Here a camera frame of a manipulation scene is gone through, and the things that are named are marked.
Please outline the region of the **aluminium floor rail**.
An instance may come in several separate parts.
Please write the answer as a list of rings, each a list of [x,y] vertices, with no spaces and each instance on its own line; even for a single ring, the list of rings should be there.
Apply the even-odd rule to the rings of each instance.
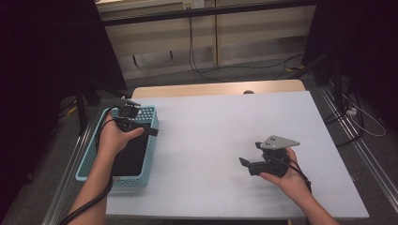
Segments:
[[[337,118],[338,123],[349,138],[348,143],[357,150],[360,158],[382,189],[391,206],[398,213],[398,187],[391,181],[390,177],[376,160],[368,145],[360,137],[360,131],[355,128],[354,123],[351,122],[346,115],[338,112],[337,106],[334,103],[334,97],[330,90],[319,87],[318,91],[322,94],[324,100],[331,109],[332,114]]]
[[[58,159],[58,174],[55,189],[49,206],[40,225],[57,225],[68,213],[82,185],[75,179],[88,140],[85,131],[79,125],[63,124],[56,132],[55,156]]]

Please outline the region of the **white wall socket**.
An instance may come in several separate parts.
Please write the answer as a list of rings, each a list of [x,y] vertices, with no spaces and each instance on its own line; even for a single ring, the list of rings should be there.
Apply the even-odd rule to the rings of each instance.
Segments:
[[[205,0],[184,0],[182,2],[184,9],[198,9],[205,7]]]

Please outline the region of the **light blue plastic basket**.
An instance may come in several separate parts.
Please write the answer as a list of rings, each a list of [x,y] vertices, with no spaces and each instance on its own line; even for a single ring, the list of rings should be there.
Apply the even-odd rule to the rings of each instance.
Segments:
[[[94,128],[93,137],[91,138],[88,146],[86,147],[83,159],[75,174],[75,178],[78,181],[85,181],[91,171],[92,165],[97,156],[98,140],[99,140],[101,127],[104,124],[105,116],[108,113],[111,113],[112,117],[116,119],[119,109],[120,107],[113,107],[111,110],[106,108],[105,110],[102,111],[99,121]],[[147,128],[159,129],[159,120],[156,108],[154,106],[142,107],[140,109],[140,112],[136,116],[135,121],[140,124],[145,124]],[[115,186],[143,188],[147,185],[152,165],[152,158],[154,155],[155,144],[156,144],[156,136],[152,135],[147,135],[147,136],[148,136],[148,143],[146,147],[144,164],[141,173],[138,176],[113,176]]]

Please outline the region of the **person's left hand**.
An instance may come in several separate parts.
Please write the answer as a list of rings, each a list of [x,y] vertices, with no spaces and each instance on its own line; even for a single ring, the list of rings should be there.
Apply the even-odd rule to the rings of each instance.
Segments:
[[[142,127],[124,132],[116,124],[113,117],[108,113],[105,124],[99,137],[98,157],[100,159],[114,160],[115,156],[127,145],[127,143],[144,133]]]

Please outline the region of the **light wooden table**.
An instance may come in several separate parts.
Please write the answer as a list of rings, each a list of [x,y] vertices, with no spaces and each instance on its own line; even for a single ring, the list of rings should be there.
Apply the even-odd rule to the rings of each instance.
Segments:
[[[216,95],[240,95],[247,91],[255,94],[305,91],[300,80],[220,82],[138,87],[132,98],[174,98]]]

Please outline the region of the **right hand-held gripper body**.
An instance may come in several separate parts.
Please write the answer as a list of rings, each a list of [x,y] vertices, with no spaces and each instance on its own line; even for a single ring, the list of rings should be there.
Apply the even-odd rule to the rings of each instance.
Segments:
[[[250,175],[269,173],[278,177],[283,177],[289,166],[289,156],[286,148],[299,145],[298,141],[286,139],[276,135],[269,136],[262,142],[263,161],[250,162],[248,167]]]

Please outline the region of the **black curtain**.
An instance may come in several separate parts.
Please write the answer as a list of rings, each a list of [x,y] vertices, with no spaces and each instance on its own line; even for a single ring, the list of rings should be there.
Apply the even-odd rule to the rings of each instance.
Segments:
[[[382,121],[398,131],[398,0],[316,0],[301,63],[324,53],[315,80],[325,83],[339,63]]]
[[[0,0],[0,222],[41,158],[61,101],[125,86],[96,0]]]

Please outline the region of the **person's right hand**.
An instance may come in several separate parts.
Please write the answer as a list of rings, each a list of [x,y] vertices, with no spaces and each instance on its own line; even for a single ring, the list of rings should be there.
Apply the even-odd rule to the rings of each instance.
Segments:
[[[260,176],[277,186],[288,198],[294,201],[298,197],[311,194],[311,191],[307,188],[304,179],[299,174],[299,165],[295,152],[290,147],[286,148],[286,152],[290,158],[290,167],[283,177],[278,177],[266,172],[261,172]]]

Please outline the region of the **black crossbar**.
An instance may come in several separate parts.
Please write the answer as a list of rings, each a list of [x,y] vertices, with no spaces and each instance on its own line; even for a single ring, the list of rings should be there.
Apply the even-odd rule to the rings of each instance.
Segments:
[[[318,0],[276,0],[266,3],[234,5],[227,7],[184,9],[178,11],[160,12],[160,13],[152,13],[152,14],[137,15],[137,16],[111,17],[110,19],[103,19],[101,23],[104,26],[114,26],[114,25],[133,24],[133,23],[149,23],[149,22],[168,21],[168,20],[176,20],[184,18],[252,12],[260,10],[316,6],[317,2]]]

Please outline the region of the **beige cabinet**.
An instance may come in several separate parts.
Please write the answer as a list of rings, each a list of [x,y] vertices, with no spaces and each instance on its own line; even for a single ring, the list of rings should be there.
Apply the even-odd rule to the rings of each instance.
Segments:
[[[183,10],[184,0],[96,0],[102,19]],[[204,8],[276,0],[205,0]],[[304,51],[316,6],[123,24],[106,29],[125,79],[284,58]]]

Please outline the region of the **black shorts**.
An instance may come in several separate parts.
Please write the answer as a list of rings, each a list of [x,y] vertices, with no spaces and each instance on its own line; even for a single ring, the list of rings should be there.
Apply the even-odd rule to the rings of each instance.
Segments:
[[[146,134],[130,140],[116,155],[112,176],[138,176],[143,168],[147,143]]]

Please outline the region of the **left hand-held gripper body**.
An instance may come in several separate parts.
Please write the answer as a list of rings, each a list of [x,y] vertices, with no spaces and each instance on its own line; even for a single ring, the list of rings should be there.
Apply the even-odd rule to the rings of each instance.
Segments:
[[[136,116],[140,112],[141,105],[134,101],[127,101],[124,106],[122,106],[117,114],[115,122],[120,130],[123,132],[129,132],[136,128],[146,129],[145,124],[140,124],[135,121]]]

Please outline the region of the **black metal stand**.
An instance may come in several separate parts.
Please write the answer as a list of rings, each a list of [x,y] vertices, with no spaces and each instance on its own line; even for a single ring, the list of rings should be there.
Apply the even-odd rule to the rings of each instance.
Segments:
[[[296,72],[290,77],[290,80],[297,80],[305,74],[312,71],[314,73],[314,81],[316,85],[326,85],[332,82],[332,94],[334,96],[337,107],[342,110],[344,108],[343,101],[343,81],[341,64],[337,56],[330,52],[321,53],[304,69]]]
[[[97,82],[90,78],[81,78],[76,81],[75,84],[75,97],[76,106],[79,115],[80,129],[79,134],[82,135],[87,127],[87,118],[85,114],[84,102],[90,106],[98,106],[101,103],[100,95],[98,91],[104,91],[116,98],[123,98],[126,94],[113,89],[103,83]]]

